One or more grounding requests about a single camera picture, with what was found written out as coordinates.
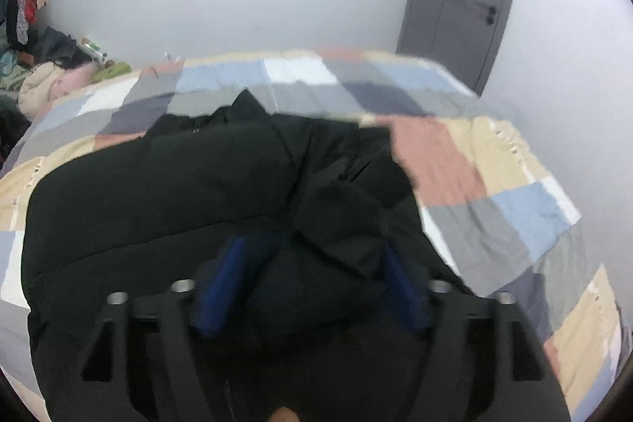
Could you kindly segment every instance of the pink pillow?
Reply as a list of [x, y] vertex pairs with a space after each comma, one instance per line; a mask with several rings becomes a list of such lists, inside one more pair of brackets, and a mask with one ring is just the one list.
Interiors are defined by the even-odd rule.
[[54, 101], [60, 97], [68, 95], [74, 90], [88, 86], [98, 70], [99, 66], [94, 62], [90, 62], [78, 67], [77, 69], [64, 72], [51, 85], [48, 100]]

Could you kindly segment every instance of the metal screw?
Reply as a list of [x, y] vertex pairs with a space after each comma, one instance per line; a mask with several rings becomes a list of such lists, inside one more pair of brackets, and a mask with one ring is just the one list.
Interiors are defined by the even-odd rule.
[[499, 304], [514, 304], [515, 303], [514, 297], [512, 297], [512, 294], [508, 293], [507, 291], [500, 291], [499, 293], [495, 295], [495, 299], [497, 299], [497, 302]]
[[108, 296], [108, 304], [124, 304], [129, 296], [124, 291], [115, 291]]
[[434, 279], [428, 282], [428, 287], [430, 290], [435, 293], [448, 293], [453, 289], [451, 283], [447, 283], [446, 281], [441, 281], [438, 279]]
[[195, 288], [195, 281], [193, 279], [181, 279], [172, 283], [172, 291], [175, 293], [184, 293], [191, 291]]

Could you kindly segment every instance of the black puffer jacket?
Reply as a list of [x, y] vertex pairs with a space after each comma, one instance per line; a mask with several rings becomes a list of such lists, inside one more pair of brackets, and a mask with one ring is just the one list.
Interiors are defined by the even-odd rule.
[[[368, 249], [389, 239], [431, 276], [464, 289], [423, 234], [411, 186], [390, 157], [386, 128], [268, 115], [248, 92], [210, 117], [166, 115], [143, 138], [54, 170], [31, 197], [22, 284], [32, 309], [34, 368], [50, 413], [63, 401], [77, 353], [108, 294], [163, 292], [192, 277], [231, 235], [271, 230], [300, 233], [306, 248], [328, 254], [346, 271], [345, 281], [362, 288], [377, 267], [366, 260]], [[297, 270], [289, 280], [313, 289], [306, 298], [318, 311], [318, 299], [327, 298], [319, 288], [327, 293], [338, 279], [310, 284], [300, 265]], [[297, 304], [294, 315], [301, 317], [304, 308]], [[365, 363], [358, 371], [366, 376], [378, 367], [376, 388], [385, 396], [403, 391], [411, 379], [411, 366], [394, 379], [393, 363], [406, 364], [415, 359], [407, 353], [420, 352], [406, 341], [399, 361], [382, 360], [387, 377], [379, 365]], [[346, 374], [341, 381], [357, 377], [349, 369]], [[331, 390], [349, 392], [349, 385]], [[362, 394], [365, 410], [387, 406], [374, 415], [393, 415], [398, 399], [368, 402], [366, 386]]]

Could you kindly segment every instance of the beige pillow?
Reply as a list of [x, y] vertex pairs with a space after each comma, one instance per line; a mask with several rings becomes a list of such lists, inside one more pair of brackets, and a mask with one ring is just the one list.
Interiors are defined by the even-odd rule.
[[24, 80], [18, 95], [18, 106], [22, 114], [32, 121], [37, 112], [48, 102], [53, 83], [64, 73], [64, 69], [54, 63], [42, 63], [31, 70]]

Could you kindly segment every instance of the bed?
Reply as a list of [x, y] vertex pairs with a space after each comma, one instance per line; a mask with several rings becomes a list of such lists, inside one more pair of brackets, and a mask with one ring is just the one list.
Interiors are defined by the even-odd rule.
[[0, 172], [0, 367], [48, 420], [30, 363], [20, 284], [28, 199], [48, 172], [138, 138], [164, 113], [210, 114], [244, 88], [269, 112], [391, 128], [423, 228], [477, 295], [510, 292], [526, 311], [583, 421], [615, 380], [620, 318], [580, 213], [513, 125], [444, 67], [378, 51], [240, 53], [165, 62], [72, 92], [41, 114]]

